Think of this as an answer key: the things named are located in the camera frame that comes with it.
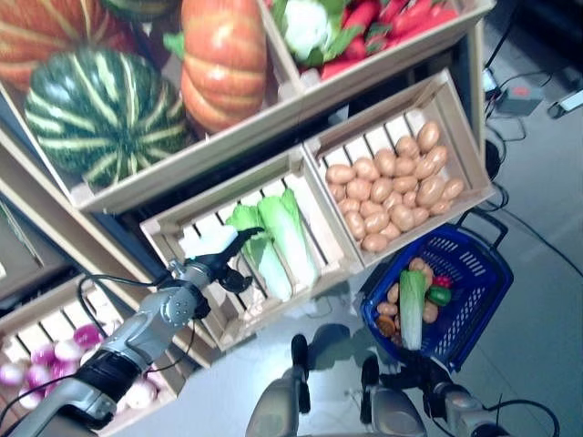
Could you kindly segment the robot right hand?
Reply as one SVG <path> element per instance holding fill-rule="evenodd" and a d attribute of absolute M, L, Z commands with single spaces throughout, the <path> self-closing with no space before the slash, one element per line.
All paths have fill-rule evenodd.
<path fill-rule="evenodd" d="M 423 393 L 435 392 L 443 384 L 452 384 L 450 373 L 439 361 L 426 357 L 419 351 L 397 350 L 402 364 L 397 373 L 380 374 L 380 383 L 394 390 L 419 389 Z"/>

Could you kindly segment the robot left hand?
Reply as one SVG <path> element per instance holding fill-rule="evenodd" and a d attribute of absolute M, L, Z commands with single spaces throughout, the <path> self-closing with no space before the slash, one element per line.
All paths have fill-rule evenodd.
<path fill-rule="evenodd" d="M 179 240 L 185 256 L 179 277 L 201 290 L 217 282 L 228 292 L 242 293 L 251 285 L 252 277 L 243 276 L 230 266 L 230 261 L 263 231 L 258 227 L 236 230 L 232 225 L 218 226 L 200 237 L 185 231 Z"/>

